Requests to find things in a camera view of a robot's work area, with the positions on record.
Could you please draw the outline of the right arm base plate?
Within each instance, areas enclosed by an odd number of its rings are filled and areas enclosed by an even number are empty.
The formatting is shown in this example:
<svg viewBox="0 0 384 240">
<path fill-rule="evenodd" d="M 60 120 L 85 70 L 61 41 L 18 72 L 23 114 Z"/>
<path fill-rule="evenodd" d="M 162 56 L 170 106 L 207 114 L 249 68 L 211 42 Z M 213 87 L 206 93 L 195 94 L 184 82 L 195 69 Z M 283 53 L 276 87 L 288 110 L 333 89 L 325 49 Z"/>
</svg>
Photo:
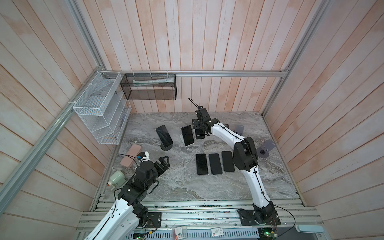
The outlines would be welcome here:
<svg viewBox="0 0 384 240">
<path fill-rule="evenodd" d="M 242 226 L 279 226 L 281 225 L 280 217 L 277 212 L 268 216 L 255 210 L 238 209 Z"/>
</svg>

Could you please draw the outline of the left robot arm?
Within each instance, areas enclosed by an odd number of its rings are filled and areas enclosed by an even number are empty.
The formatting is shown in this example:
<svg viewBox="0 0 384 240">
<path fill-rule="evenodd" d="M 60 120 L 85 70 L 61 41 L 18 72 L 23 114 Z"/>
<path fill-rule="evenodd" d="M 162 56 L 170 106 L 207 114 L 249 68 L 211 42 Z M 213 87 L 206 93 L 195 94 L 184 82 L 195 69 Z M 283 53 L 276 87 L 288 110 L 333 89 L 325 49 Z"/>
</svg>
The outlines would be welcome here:
<svg viewBox="0 0 384 240">
<path fill-rule="evenodd" d="M 142 161 L 136 168 L 135 174 L 114 195 L 115 202 L 104 218 L 93 231 L 85 237 L 86 240 L 122 240 L 138 226 L 147 222 L 148 208 L 141 201 L 149 194 L 153 184 L 170 167 L 168 156 L 160 157 L 158 161 Z"/>
</svg>

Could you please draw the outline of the pale green small device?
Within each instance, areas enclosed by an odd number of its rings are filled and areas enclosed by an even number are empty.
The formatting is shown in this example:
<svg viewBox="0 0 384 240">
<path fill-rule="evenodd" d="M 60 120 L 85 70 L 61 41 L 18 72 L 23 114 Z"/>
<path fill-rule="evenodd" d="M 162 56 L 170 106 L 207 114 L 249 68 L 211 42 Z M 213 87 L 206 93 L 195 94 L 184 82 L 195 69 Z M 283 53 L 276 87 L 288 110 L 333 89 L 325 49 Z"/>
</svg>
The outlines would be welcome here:
<svg viewBox="0 0 384 240">
<path fill-rule="evenodd" d="M 117 170 L 109 177 L 107 186 L 111 188 L 120 188 L 125 184 L 125 182 L 126 178 L 124 173 L 120 170 Z"/>
</svg>

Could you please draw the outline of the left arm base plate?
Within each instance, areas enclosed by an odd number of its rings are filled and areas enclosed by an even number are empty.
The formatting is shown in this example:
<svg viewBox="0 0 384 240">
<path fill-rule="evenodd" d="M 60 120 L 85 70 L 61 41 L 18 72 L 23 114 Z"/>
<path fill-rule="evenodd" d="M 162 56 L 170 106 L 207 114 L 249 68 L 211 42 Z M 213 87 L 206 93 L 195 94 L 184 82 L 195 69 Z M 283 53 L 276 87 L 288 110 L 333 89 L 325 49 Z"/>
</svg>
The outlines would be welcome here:
<svg viewBox="0 0 384 240">
<path fill-rule="evenodd" d="M 149 212 L 144 217 L 144 226 L 145 228 L 158 229 L 161 227 L 162 223 L 162 213 L 161 212 Z"/>
</svg>

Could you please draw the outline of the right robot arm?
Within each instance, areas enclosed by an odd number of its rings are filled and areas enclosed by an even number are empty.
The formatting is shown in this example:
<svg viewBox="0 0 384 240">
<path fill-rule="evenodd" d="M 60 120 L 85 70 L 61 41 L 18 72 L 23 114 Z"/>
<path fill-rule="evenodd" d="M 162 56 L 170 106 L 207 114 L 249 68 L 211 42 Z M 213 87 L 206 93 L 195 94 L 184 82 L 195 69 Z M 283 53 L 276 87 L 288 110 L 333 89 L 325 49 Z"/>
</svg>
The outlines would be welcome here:
<svg viewBox="0 0 384 240">
<path fill-rule="evenodd" d="M 214 135 L 232 147 L 234 165 L 243 173 L 252 194 L 254 210 L 251 214 L 255 224 L 280 225 L 280 217 L 260 177 L 254 140 L 251 137 L 240 136 L 219 120 L 212 119 L 203 106 L 197 107 L 196 115 L 197 118 L 193 120 L 194 129 L 201 129 L 206 135 Z"/>
</svg>

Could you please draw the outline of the phone with green case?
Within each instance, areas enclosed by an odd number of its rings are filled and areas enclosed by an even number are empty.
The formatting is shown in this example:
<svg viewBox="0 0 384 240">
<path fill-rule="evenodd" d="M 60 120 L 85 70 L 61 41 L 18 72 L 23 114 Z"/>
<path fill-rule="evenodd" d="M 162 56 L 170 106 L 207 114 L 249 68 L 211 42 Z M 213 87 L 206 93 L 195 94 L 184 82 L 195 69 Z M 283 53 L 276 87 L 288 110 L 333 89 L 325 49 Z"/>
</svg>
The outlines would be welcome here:
<svg viewBox="0 0 384 240">
<path fill-rule="evenodd" d="M 219 154 L 209 154 L 209 161 L 212 175 L 222 175 L 222 165 Z"/>
</svg>

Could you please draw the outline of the grey far-right phone stand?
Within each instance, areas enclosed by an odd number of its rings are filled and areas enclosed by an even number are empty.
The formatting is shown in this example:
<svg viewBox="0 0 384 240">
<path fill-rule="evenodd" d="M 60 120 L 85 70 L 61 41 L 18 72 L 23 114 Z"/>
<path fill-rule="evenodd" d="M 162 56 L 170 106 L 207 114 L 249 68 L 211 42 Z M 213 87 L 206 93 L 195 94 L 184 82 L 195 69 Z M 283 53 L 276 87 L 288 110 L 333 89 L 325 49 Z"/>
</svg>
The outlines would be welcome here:
<svg viewBox="0 0 384 240">
<path fill-rule="evenodd" d="M 243 125 L 236 125 L 235 133 L 237 135 L 243 136 L 244 135 L 244 126 Z"/>
</svg>

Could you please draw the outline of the phone with purple case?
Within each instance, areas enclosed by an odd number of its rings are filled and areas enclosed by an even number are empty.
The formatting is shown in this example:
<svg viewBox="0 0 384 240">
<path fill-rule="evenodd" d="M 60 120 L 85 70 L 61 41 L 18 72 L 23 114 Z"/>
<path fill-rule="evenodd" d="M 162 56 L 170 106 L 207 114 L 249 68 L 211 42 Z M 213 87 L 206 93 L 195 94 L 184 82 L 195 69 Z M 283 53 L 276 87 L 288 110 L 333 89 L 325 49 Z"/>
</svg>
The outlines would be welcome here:
<svg viewBox="0 0 384 240">
<path fill-rule="evenodd" d="M 196 154 L 196 166 L 198 175 L 207 175 L 209 173 L 206 154 Z"/>
</svg>

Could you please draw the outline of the aluminium rail frame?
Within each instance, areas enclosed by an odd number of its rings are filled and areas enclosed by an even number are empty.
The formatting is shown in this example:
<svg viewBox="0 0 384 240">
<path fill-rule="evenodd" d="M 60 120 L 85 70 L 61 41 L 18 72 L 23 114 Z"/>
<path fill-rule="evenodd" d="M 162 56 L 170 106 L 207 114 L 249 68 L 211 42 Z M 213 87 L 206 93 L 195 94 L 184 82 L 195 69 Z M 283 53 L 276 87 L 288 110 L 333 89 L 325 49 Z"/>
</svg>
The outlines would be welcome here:
<svg viewBox="0 0 384 240">
<path fill-rule="evenodd" d="M 285 228 L 297 225 L 323 225 L 323 220 L 314 207 L 306 207 L 300 199 L 274 200 L 281 225 L 279 233 Z M 84 212 L 81 216 L 74 238 L 84 239 L 111 210 L 112 202 L 100 198 L 94 212 Z M 159 231 L 171 230 L 177 226 L 189 229 L 224 229 L 242 228 L 238 209 L 252 210 L 251 200 L 201 200 L 201 201 L 166 201 L 143 202 L 150 213 L 162 214 Z"/>
</svg>

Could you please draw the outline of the pink phone case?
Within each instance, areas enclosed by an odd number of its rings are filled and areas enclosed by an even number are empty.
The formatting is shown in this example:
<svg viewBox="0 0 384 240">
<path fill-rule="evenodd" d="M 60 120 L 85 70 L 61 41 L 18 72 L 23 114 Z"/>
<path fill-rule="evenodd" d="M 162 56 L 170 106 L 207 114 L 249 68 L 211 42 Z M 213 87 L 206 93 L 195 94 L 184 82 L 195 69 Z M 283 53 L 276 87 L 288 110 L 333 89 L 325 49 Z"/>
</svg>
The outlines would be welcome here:
<svg viewBox="0 0 384 240">
<path fill-rule="evenodd" d="M 131 168 L 141 151 L 142 147 L 140 145 L 132 145 L 125 154 L 122 154 L 123 159 L 120 162 L 121 165 L 126 168 Z"/>
</svg>

